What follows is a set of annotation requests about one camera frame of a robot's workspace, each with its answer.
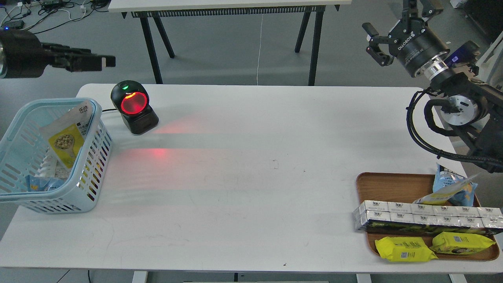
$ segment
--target blue snack bag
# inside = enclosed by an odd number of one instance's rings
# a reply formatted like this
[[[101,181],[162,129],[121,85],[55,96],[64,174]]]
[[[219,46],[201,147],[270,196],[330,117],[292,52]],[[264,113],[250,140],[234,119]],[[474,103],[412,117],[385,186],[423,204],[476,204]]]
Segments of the blue snack bag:
[[[433,192],[464,180],[466,180],[466,177],[454,173],[437,163],[437,173],[435,174],[435,181],[433,182]],[[477,183],[470,182],[469,186],[466,186],[462,191],[457,192],[453,197],[449,198],[449,202],[455,206],[473,206],[476,187]]]
[[[65,181],[57,178],[25,176],[27,190],[29,192],[52,191],[59,188]]]

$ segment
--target yellow snack bag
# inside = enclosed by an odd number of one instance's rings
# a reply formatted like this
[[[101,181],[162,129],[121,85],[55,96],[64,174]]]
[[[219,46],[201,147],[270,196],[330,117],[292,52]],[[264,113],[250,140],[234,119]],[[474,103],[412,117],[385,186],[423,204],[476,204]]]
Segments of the yellow snack bag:
[[[421,237],[385,237],[375,243],[379,255],[389,261],[424,262],[437,258]]]
[[[75,124],[49,138],[49,144],[67,168],[72,168],[84,138]]]
[[[442,232],[433,238],[432,251],[449,254],[474,254],[496,242],[478,234]]]

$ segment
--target white cable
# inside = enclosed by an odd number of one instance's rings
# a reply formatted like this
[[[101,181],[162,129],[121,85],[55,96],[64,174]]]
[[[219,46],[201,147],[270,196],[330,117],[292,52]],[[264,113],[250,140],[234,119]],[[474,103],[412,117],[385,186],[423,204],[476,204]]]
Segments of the white cable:
[[[257,86],[259,85],[259,64],[260,64],[260,50],[262,49],[262,25],[263,24],[264,24],[264,14],[262,14],[262,21],[260,23],[259,58],[257,59]]]
[[[5,16],[5,18],[2,20],[2,25],[4,25],[4,22],[5,22],[5,20],[7,19],[7,17],[9,17],[9,18],[11,17],[11,13],[12,13],[12,11],[14,11],[14,9],[15,9],[15,8],[18,8],[18,7],[19,7],[19,6],[14,6],[14,7],[13,7],[13,8],[12,8],[12,9],[11,9],[8,13],[7,13],[7,15]]]
[[[58,9],[58,10],[59,10],[59,11],[65,11],[65,12],[67,12],[67,13],[68,13],[68,18],[70,19],[70,21],[73,21],[73,19],[71,18],[71,13],[70,13],[70,11],[65,10],[65,9]]]

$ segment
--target black cable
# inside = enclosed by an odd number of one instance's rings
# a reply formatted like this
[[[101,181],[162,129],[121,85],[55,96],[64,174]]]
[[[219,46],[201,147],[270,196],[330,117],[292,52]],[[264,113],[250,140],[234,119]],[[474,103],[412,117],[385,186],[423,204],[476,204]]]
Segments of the black cable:
[[[47,17],[49,17],[50,15],[56,13],[56,12],[59,12],[60,10],[55,10],[55,11],[52,11],[50,13],[48,13],[47,15],[45,15],[42,19],[38,20],[38,22],[36,22],[35,24],[31,25],[30,27],[26,28],[25,30],[31,30],[32,28],[36,27],[38,24],[40,24],[43,20],[45,20]]]
[[[69,269],[65,274],[63,274],[63,276],[56,282],[56,283],[59,283],[61,281],[61,279],[63,279],[63,277],[65,277],[65,275],[70,272],[71,269]]]
[[[1,6],[0,8],[3,8],[5,10],[5,13],[7,14],[7,17],[9,19],[12,19],[11,16],[9,15],[9,12],[7,11],[7,8],[5,8],[4,6]]]
[[[57,26],[55,26],[55,27],[52,27],[52,28],[50,28],[50,29],[46,29],[46,30],[39,31],[39,32],[34,32],[33,34],[39,34],[39,33],[43,33],[43,32],[46,32],[46,31],[50,31],[50,30],[53,30],[53,29],[55,29],[55,28],[59,28],[60,26],[62,26],[62,25],[64,25],[64,24],[67,24],[67,23],[69,23],[69,22],[76,22],[76,21],[80,21],[80,20],[82,20],[82,19],[85,19],[85,18],[89,17],[89,16],[93,13],[93,11],[94,11],[94,10],[91,10],[91,12],[90,12],[89,14],[87,14],[87,15],[83,16],[82,18],[78,18],[78,19],[75,19],[75,20],[66,21],[66,22],[64,22],[64,23],[62,23],[62,24],[60,24],[60,25],[57,25]]]
[[[446,158],[446,159],[451,159],[459,162],[470,162],[470,163],[475,163],[475,164],[485,164],[485,165],[492,165],[496,167],[503,167],[503,161],[495,159],[495,158],[490,158],[490,157],[469,157],[466,155],[460,155],[460,154],[455,154],[455,153],[450,153],[450,152],[445,152],[441,149],[438,149],[428,142],[426,142],[416,131],[414,122],[412,119],[413,111],[415,106],[417,105],[418,101],[424,96],[424,94],[431,94],[431,90],[423,90],[423,91],[418,91],[416,92],[409,104],[409,107],[407,107],[407,129],[409,131],[410,136],[412,137],[412,140],[419,145],[422,149],[433,153],[437,155],[437,158],[439,159],[440,157]]]
[[[19,14],[15,15],[13,17],[9,16],[10,19],[8,21],[5,21],[4,24],[8,23],[8,22],[11,22],[11,21],[15,21],[15,20],[21,20],[21,19],[24,19],[27,16],[31,15],[31,9],[30,9],[30,7],[27,7],[27,6],[25,6],[25,7],[28,9],[28,11],[26,11],[26,13],[22,14],[23,13],[23,6],[21,6],[21,11],[19,12]]]
[[[21,6],[21,8],[19,9],[19,13],[17,15],[15,15],[15,16],[9,16],[10,20],[2,22],[2,25],[5,24],[5,23],[10,22],[12,20],[16,20],[16,17],[19,16],[20,14],[22,14],[22,13],[23,13],[23,6]]]

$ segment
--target white desk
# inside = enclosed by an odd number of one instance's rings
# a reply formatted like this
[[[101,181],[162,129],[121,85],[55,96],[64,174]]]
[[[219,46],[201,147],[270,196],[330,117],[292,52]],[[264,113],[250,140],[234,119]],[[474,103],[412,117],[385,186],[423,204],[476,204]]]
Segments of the white desk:
[[[153,18],[161,39],[170,58],[175,57],[175,52],[168,39],[161,17],[184,16],[215,16],[215,15],[243,15],[243,14],[272,14],[272,13],[304,13],[300,25],[297,43],[294,51],[300,52],[302,41],[306,32],[311,12],[316,12],[314,22],[313,45],[311,50],[311,64],[309,67],[308,85],[314,86],[316,67],[318,64],[319,42],[323,13],[326,5],[335,5],[337,11],[341,4],[350,4],[352,0],[112,0],[109,5],[110,12],[122,12],[125,18],[127,12],[135,18],[140,18],[148,56],[152,65],[155,83],[162,84],[157,54],[152,39],[148,18]]]
[[[112,108],[112,87],[86,85],[78,96]],[[43,215],[20,207],[0,242],[0,266],[503,272],[501,256],[391,264],[353,230],[358,174],[435,172],[436,157],[405,126],[416,89],[145,88],[160,120],[155,129],[133,136],[119,113],[102,115],[114,145],[95,209]],[[453,150],[426,130],[421,112],[424,138]],[[458,162],[441,161],[464,172]]]
[[[352,0],[112,0],[110,12],[351,4]]]

